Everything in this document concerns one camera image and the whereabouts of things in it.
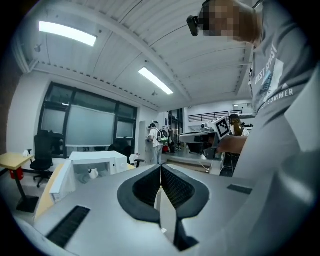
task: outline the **office chair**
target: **office chair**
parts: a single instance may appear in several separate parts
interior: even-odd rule
[[[108,151],[116,151],[125,157],[127,157],[127,163],[129,165],[134,166],[134,163],[130,163],[130,156],[133,151],[133,147],[130,146],[126,139],[124,138],[117,138],[114,140],[114,143],[108,148]],[[136,159],[134,160],[136,162],[136,167],[139,168],[139,165],[141,162],[144,162],[145,160],[142,159]]]
[[[48,170],[51,166],[53,166],[51,145],[52,140],[49,137],[48,131],[39,131],[39,133],[34,136],[35,161],[31,163],[30,168],[35,171],[40,171],[39,175],[33,177],[34,181],[36,178],[40,178],[40,181],[36,185],[38,188],[40,188],[40,183],[44,179],[50,179],[52,175],[52,172]]]

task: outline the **wooden desk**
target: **wooden desk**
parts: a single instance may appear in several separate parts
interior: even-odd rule
[[[44,189],[44,192],[41,196],[41,199],[39,201],[39,204],[38,204],[38,208],[36,209],[36,212],[35,212],[35,217],[34,217],[34,221],[36,222],[37,219],[39,218],[39,216],[41,214],[43,214],[46,210],[48,210],[51,206],[54,205],[51,197],[50,197],[50,189],[53,185],[53,183],[55,182],[55,179],[56,177],[58,176],[59,172],[61,171],[62,167],[64,166],[63,163],[59,164],[53,174],[51,175],[51,178],[48,182],[48,184],[46,185],[45,189]],[[132,166],[131,164],[128,164],[128,171],[129,170],[132,170],[132,169],[135,169],[136,167]]]
[[[27,212],[27,213],[35,212],[35,208],[37,206],[39,197],[25,194],[21,186],[20,180],[18,178],[17,170],[20,169],[23,164],[28,162],[33,157],[34,157],[33,155],[28,155],[27,157],[23,157],[21,153],[12,153],[12,152],[8,152],[0,155],[0,167],[4,167],[13,172],[16,185],[21,194],[21,199],[16,209],[18,211]]]

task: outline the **fluorescent light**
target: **fluorescent light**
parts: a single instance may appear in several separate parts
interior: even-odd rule
[[[148,69],[145,67],[142,68],[139,73],[143,75],[146,79],[150,80],[156,86],[158,86],[161,90],[163,90],[166,94],[170,95],[174,92],[168,88],[163,82],[161,82],[154,74],[152,74]]]
[[[74,28],[44,21],[39,21],[39,31],[77,40],[89,46],[94,46],[97,39],[96,36]]]

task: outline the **railing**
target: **railing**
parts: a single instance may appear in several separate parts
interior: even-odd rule
[[[242,110],[222,111],[207,114],[194,114],[189,115],[189,123],[210,121],[216,118],[228,117],[231,114],[242,114]]]

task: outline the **headset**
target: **headset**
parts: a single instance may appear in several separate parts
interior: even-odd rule
[[[209,5],[211,0],[206,0],[201,7],[201,10]],[[259,0],[252,8],[255,9],[258,5],[260,5],[264,0]],[[205,22],[205,18],[199,18],[198,16],[189,16],[186,19],[186,23],[189,26],[191,35],[197,37],[199,34],[199,28],[203,28],[203,32],[208,36],[215,36],[214,31],[210,31],[207,27],[207,23]]]

